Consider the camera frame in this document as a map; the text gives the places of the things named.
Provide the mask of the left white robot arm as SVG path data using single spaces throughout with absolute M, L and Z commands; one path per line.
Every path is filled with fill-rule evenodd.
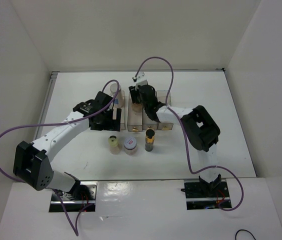
M 44 136 L 27 143 L 22 141 L 15 151 L 13 174 L 41 191 L 45 188 L 62 191 L 69 200 L 81 193 L 81 182 L 73 175 L 54 170 L 55 156 L 76 136 L 90 129 L 95 131 L 120 131 L 121 111 L 114 113 L 110 105 L 113 98 L 98 92 L 95 99 L 78 103 L 61 125 Z

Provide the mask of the yellow-lid spice jar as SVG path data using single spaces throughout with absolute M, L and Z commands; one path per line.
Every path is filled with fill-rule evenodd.
M 112 154 L 117 155 L 120 153 L 121 146 L 120 146 L 118 138 L 115 135 L 111 135 L 108 138 L 108 144 L 109 144 L 109 151 Z

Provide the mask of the tall silver-lid blue-label spice jar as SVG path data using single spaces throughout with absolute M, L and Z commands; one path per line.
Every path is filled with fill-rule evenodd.
M 115 108 L 123 108 L 124 107 L 124 93 L 122 92 L 122 88 L 117 83 L 113 83 L 110 86 L 110 95 L 116 96 L 113 102 L 113 106 Z

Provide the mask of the pink-lid spice jar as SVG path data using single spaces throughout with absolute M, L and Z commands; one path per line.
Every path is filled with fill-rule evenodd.
M 132 103 L 131 109 L 134 113 L 141 113 L 143 111 L 143 106 L 140 103 Z

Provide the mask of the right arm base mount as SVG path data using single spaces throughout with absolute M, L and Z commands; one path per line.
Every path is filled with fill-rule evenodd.
M 180 189 L 185 194 L 187 210 L 213 210 L 222 207 L 231 209 L 232 203 L 226 181 L 222 181 L 213 191 L 206 195 L 198 181 L 185 181 Z

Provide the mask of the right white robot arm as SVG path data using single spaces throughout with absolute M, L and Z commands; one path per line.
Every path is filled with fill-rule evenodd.
M 134 104 L 141 104 L 148 118 L 157 123 L 179 124 L 186 140 L 186 150 L 191 144 L 198 152 L 199 162 L 203 170 L 199 174 L 201 193 L 212 196 L 221 182 L 221 174 L 210 166 L 216 166 L 217 143 L 220 128 L 211 115 L 202 106 L 195 108 L 172 107 L 157 99 L 156 91 L 151 85 L 130 86 L 129 92 Z

